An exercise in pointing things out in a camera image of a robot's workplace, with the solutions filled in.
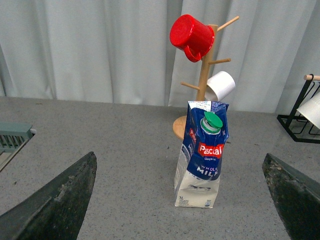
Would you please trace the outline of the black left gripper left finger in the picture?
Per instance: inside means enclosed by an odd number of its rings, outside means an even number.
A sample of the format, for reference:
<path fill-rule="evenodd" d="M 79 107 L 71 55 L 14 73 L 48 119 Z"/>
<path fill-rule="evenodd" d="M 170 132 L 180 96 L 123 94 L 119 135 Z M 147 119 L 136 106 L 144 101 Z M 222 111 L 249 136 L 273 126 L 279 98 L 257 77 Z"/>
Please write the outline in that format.
<path fill-rule="evenodd" d="M 75 240 L 92 196 L 97 158 L 89 152 L 0 217 L 2 240 Z"/>

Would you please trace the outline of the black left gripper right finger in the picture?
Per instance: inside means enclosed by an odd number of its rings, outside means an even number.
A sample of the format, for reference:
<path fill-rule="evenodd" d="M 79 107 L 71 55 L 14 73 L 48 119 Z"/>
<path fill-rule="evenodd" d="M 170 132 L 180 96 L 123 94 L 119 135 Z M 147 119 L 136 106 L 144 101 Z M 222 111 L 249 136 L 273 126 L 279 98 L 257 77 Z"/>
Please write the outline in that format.
<path fill-rule="evenodd" d="M 267 153 L 262 171 L 277 213 L 292 240 L 320 238 L 320 184 Z"/>

